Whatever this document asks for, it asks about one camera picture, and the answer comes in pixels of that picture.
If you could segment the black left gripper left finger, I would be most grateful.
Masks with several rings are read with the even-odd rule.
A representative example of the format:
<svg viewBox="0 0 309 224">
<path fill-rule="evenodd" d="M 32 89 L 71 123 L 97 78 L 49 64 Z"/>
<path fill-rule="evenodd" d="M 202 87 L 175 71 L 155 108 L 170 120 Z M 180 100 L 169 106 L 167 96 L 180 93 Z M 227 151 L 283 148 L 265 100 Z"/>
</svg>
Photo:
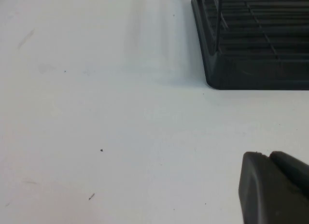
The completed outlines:
<svg viewBox="0 0 309 224">
<path fill-rule="evenodd" d="M 309 204 L 272 204 L 269 200 L 269 156 L 258 152 L 243 155 L 239 200 L 245 224 L 307 224 Z"/>
</svg>

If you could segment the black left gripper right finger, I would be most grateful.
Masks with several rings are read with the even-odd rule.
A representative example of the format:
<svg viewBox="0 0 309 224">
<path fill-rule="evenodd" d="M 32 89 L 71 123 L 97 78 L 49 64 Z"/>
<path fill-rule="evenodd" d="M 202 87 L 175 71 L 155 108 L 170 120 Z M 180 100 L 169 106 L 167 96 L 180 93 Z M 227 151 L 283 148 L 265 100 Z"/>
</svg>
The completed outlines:
<svg viewBox="0 0 309 224">
<path fill-rule="evenodd" d="M 269 200 L 272 204 L 309 203 L 309 166 L 284 153 L 272 152 L 269 156 L 272 171 L 269 173 Z"/>
</svg>

